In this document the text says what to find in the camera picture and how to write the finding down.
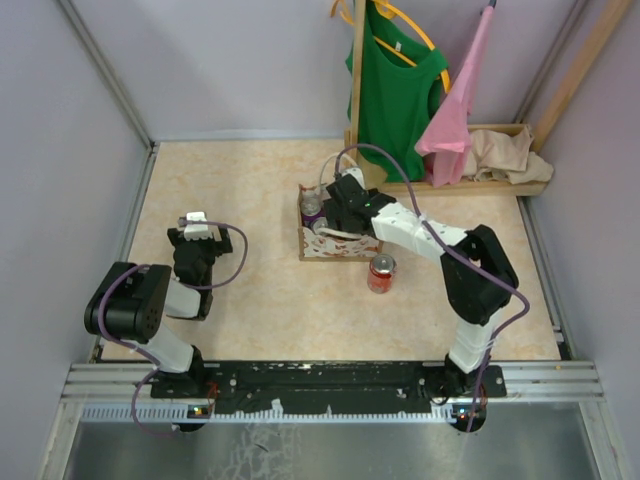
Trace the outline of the red soda can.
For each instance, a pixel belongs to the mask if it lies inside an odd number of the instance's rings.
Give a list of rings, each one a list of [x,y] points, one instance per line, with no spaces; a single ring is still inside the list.
[[[394,281],[397,270],[395,259],[385,253],[376,255],[369,263],[367,285],[376,294],[388,292]]]

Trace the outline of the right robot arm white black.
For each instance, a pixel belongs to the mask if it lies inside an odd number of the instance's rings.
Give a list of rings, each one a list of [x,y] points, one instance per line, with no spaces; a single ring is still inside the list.
[[[470,395],[482,383],[481,368],[493,342],[499,312],[519,279],[495,232],[451,227],[410,210],[394,197],[367,190],[350,173],[323,187],[329,227],[372,236],[437,264],[447,300],[457,315],[455,340],[445,357],[448,387]]]

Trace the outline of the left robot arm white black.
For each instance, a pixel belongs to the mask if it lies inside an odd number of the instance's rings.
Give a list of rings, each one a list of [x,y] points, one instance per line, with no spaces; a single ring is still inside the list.
[[[129,348],[156,368],[154,398],[213,399],[218,393],[212,371],[201,351],[181,340],[163,317],[203,321],[213,304],[216,260],[233,252],[231,225],[200,221],[170,228],[167,236],[173,265],[116,262],[89,300],[84,327],[115,344]]]

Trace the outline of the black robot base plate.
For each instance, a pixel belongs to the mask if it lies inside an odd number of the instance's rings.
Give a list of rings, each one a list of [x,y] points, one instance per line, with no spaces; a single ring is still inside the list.
[[[262,413],[274,401],[293,415],[429,413],[444,399],[505,396],[499,366],[464,373],[449,360],[205,362],[151,381],[154,399],[205,399],[218,414]]]

